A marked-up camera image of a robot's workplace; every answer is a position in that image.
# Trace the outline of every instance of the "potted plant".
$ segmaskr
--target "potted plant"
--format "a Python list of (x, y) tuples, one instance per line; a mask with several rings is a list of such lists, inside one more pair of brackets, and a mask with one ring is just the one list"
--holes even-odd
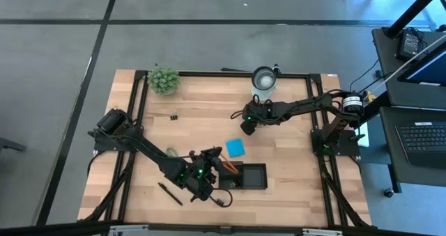
[(170, 95), (175, 92), (180, 84), (178, 72), (172, 68), (156, 68), (148, 74), (148, 85), (152, 90), (161, 95)]

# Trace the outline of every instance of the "concrete floor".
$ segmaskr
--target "concrete floor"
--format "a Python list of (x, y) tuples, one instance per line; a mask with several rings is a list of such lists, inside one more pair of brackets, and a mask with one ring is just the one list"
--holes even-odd
[[(412, 1), (116, 0), (111, 18), (395, 20)], [(107, 3), (0, 0), (0, 19), (102, 19)], [(437, 25), (444, 24), (438, 19), (446, 19), (445, 11), (435, 1), (428, 11)], [(416, 19), (424, 20), (423, 14)], [(0, 108), (0, 136), (28, 146), (24, 153), (4, 150), (0, 154), (1, 228), (33, 223), (98, 30), (98, 25), (0, 25), (0, 100), (5, 103)], [(286, 72), (338, 74), (341, 87), (347, 89), (377, 59), (371, 30), (358, 26), (108, 26), (49, 223), (77, 217), (93, 147), (86, 132), (104, 113), (116, 69), (143, 70), (159, 63), (177, 70), (254, 70), (278, 63)], [(371, 80), (368, 75), (355, 88)], [(446, 221), (446, 188), (403, 184), (403, 193), (388, 199), (382, 196), (382, 190), (390, 186), (386, 166), (363, 164), (362, 177), (375, 226), (446, 233), (442, 223)]]

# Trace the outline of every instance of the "blue sponge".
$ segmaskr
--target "blue sponge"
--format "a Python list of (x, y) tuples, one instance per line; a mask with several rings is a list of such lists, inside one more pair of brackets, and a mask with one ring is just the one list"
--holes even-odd
[(237, 157), (245, 155), (242, 139), (234, 139), (226, 142), (226, 149), (228, 149), (229, 157)]

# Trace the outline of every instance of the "marker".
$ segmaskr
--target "marker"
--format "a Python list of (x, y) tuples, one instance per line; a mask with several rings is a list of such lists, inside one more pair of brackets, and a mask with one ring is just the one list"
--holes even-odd
[(182, 203), (181, 203), (181, 201), (179, 201), (168, 189), (167, 189), (167, 187), (165, 186), (165, 185), (163, 185), (162, 183), (158, 183), (158, 185), (165, 191), (165, 192), (167, 192), (167, 194), (169, 195), (169, 196), (171, 196), (178, 204), (180, 204), (180, 205), (183, 205)]

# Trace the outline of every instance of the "wooden tabletop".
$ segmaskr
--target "wooden tabletop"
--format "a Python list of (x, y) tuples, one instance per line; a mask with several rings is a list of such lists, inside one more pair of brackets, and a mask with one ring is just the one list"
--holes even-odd
[[(111, 108), (126, 110), (134, 70), (117, 70), (107, 103)], [(324, 91), (339, 88), (336, 75), (323, 74)], [(246, 154), (234, 160), (265, 163), (268, 174), (266, 190), (232, 190), (233, 204), (220, 208), (210, 200), (190, 203), (191, 193), (175, 187), (149, 158), (137, 153), (130, 187), (125, 221), (137, 223), (175, 223), (238, 226), (327, 226), (321, 177), (309, 131), (310, 114), (292, 117), (280, 126), (258, 127), (247, 136), (240, 128), (241, 117), (229, 116), (252, 99), (251, 79), (235, 77), (181, 77), (179, 89), (169, 96), (149, 91), (144, 112), (144, 136), (161, 150), (174, 147), (180, 155), (190, 150), (222, 146), (241, 138)], [(292, 102), (307, 98), (303, 79), (278, 79), (272, 101)], [(142, 87), (139, 86), (136, 103)], [(170, 115), (178, 114), (178, 120)], [(87, 217), (110, 188), (116, 152), (106, 152), (91, 166), (79, 219)], [(347, 157), (337, 157), (342, 190), (355, 211), (370, 223), (367, 202), (357, 165)], [(157, 185), (164, 183), (181, 200), (178, 205)], [(214, 191), (215, 198), (228, 200), (228, 194)], [(118, 193), (113, 218), (121, 194)], [(335, 221), (339, 215), (332, 195)]]

